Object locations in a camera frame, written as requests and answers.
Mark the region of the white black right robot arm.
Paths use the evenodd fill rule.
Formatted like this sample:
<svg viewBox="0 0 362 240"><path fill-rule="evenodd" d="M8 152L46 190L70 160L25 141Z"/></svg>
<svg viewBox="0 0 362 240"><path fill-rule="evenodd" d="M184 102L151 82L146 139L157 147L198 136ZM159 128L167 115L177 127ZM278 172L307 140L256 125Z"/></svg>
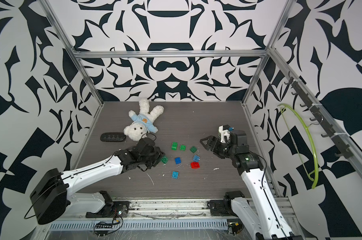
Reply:
<svg viewBox="0 0 362 240"><path fill-rule="evenodd" d="M281 213L266 179L266 164L253 153L244 131L221 126L220 136L200 140L204 149L221 159L230 159L246 184L255 208L252 209L240 191L227 192L224 208L238 217L253 240L301 240Z"/></svg>

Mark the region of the green long lego plate brick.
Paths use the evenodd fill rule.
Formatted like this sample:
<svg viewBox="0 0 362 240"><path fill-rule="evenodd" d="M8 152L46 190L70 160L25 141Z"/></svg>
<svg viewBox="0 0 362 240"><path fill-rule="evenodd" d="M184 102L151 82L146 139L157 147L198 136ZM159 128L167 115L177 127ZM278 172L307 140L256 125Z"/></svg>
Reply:
<svg viewBox="0 0 362 240"><path fill-rule="evenodd" d="M165 165L165 164L167 164L168 163L168 158L166 157L166 156L163 156L162 158L161 158L161 162Z"/></svg>

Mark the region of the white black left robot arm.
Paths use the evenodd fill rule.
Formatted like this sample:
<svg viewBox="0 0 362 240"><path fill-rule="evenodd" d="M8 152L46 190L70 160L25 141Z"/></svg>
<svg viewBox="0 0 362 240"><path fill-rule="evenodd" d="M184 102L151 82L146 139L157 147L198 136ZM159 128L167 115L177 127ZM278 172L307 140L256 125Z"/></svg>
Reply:
<svg viewBox="0 0 362 240"><path fill-rule="evenodd" d="M109 177L127 171L140 169L142 165L149 170L156 167L165 153L150 138L125 150L114 152L110 157L94 164L59 172L51 169L45 173L30 194L31 209L39 225L46 225L60 218L66 212L98 213L111 201L109 195L100 191L87 196L79 191Z"/></svg>

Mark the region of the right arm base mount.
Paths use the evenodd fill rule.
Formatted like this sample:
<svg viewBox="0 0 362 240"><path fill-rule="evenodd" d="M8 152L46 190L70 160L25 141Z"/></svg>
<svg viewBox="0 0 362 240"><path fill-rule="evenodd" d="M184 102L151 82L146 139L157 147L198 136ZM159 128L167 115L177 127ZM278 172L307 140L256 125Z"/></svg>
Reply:
<svg viewBox="0 0 362 240"><path fill-rule="evenodd" d="M245 198L245 195L241 191L226 192L223 200L210 200L207 203L207 207L210 210L212 216L237 216L231 207L231 201L234 198Z"/></svg>

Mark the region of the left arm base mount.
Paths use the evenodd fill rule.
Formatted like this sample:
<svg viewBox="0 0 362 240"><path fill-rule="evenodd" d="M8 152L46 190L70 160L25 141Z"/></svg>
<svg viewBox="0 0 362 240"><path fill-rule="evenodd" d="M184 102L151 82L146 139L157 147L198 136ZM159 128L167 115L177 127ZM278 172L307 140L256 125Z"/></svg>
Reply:
<svg viewBox="0 0 362 240"><path fill-rule="evenodd" d="M99 191L104 198L105 205L96 213L87 212L87 219L111 218L114 216L126 217L129 213L129 201L114 201L107 191Z"/></svg>

